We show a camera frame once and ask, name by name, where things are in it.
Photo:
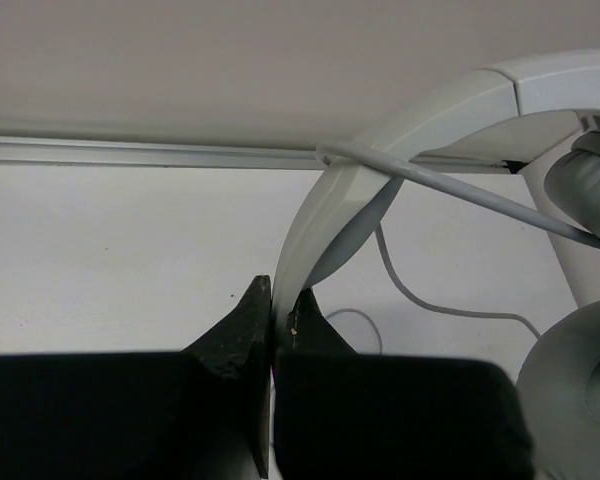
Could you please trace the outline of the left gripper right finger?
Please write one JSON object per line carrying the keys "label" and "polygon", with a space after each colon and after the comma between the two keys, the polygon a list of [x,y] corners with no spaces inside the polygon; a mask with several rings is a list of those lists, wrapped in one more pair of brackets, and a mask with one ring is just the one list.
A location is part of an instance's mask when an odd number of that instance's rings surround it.
{"label": "left gripper right finger", "polygon": [[531,479],[515,387],[474,359],[361,354],[311,290],[274,366],[275,461],[285,479]]}

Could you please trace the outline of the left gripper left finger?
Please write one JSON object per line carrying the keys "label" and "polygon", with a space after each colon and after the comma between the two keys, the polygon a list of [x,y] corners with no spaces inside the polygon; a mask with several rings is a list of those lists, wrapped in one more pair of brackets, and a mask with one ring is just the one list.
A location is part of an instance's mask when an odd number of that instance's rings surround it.
{"label": "left gripper left finger", "polygon": [[0,479],[265,479],[271,282],[177,351],[0,355]]}

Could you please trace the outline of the white grey headphones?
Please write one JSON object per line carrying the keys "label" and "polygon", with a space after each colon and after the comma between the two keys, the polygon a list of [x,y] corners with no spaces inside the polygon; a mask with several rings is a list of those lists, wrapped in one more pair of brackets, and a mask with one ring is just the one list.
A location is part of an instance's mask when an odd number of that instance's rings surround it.
{"label": "white grey headphones", "polygon": [[[581,136],[544,181],[564,220],[416,164],[428,154],[531,162],[576,128]],[[297,212],[276,269],[278,329],[303,290],[332,275],[377,231],[404,181],[600,250],[600,50],[474,70],[351,142],[318,147],[316,155],[325,171]],[[600,429],[600,302],[537,342],[519,386],[541,429]]]}

